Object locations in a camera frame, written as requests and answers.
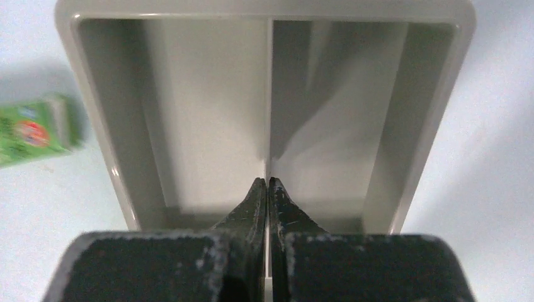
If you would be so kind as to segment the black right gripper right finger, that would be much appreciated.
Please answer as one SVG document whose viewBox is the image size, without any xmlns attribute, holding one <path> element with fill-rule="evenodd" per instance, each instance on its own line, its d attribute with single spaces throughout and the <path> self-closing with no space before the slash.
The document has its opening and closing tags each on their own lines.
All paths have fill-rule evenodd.
<svg viewBox="0 0 534 302">
<path fill-rule="evenodd" d="M 430 235 L 336 234 L 269 181 L 275 301 L 473 301 L 461 265 Z"/>
</svg>

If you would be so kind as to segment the grey divided tray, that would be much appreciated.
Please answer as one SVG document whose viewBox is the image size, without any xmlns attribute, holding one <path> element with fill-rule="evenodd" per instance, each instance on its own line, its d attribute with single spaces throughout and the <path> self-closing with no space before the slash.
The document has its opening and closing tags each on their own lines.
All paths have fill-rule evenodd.
<svg viewBox="0 0 534 302">
<path fill-rule="evenodd" d="M 126 232 L 207 230 L 265 180 L 336 234 L 402 226 L 470 1 L 58 1 Z"/>
</svg>

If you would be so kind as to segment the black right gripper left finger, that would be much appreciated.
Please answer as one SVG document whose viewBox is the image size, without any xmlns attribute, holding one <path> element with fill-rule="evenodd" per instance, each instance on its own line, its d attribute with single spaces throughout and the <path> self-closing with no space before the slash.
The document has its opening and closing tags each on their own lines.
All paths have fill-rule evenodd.
<svg viewBox="0 0 534 302">
<path fill-rule="evenodd" d="M 45 301 L 262 301 L 266 183 L 207 230 L 90 232 L 66 249 Z"/>
</svg>

